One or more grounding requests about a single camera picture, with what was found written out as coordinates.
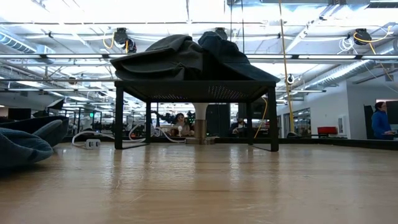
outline perforated metal top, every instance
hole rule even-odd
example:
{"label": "perforated metal top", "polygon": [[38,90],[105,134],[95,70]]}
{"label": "perforated metal top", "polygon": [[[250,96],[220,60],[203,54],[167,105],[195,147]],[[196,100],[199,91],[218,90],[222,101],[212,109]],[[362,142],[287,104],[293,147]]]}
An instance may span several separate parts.
{"label": "perforated metal top", "polygon": [[275,82],[264,81],[116,81],[116,87],[151,102],[247,103],[274,91]]}

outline small black table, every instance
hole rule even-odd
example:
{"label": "small black table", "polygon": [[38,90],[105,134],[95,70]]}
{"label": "small black table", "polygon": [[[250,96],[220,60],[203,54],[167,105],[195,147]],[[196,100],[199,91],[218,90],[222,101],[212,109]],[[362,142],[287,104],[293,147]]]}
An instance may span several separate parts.
{"label": "small black table", "polygon": [[253,146],[251,103],[268,94],[269,134],[272,152],[279,150],[276,115],[276,82],[266,81],[168,81],[137,80],[116,81],[115,142],[116,149],[129,149],[150,144],[150,131],[146,131],[144,144],[123,147],[124,92],[146,102],[146,130],[152,125],[151,103],[245,103],[248,144]]}

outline red object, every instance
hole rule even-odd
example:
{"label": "red object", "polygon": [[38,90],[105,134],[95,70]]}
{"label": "red object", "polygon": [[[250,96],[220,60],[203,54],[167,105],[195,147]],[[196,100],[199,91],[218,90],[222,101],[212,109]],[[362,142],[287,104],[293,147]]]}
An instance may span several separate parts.
{"label": "red object", "polygon": [[318,127],[318,134],[337,134],[336,127]]}

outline blue shirt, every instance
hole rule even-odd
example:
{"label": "blue shirt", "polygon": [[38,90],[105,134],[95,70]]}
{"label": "blue shirt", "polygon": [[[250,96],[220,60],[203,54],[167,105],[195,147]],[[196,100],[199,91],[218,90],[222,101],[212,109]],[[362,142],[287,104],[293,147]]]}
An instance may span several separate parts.
{"label": "blue shirt", "polygon": [[386,139],[388,136],[383,135],[386,131],[391,131],[388,123],[387,113],[384,111],[376,111],[372,115],[372,128],[374,137],[378,139]]}

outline wooden table surface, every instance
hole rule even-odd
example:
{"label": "wooden table surface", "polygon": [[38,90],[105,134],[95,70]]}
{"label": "wooden table surface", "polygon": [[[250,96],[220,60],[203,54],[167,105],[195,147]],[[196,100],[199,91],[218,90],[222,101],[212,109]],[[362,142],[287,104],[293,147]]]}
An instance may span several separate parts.
{"label": "wooden table surface", "polygon": [[398,152],[152,144],[2,170],[0,223],[397,223]]}

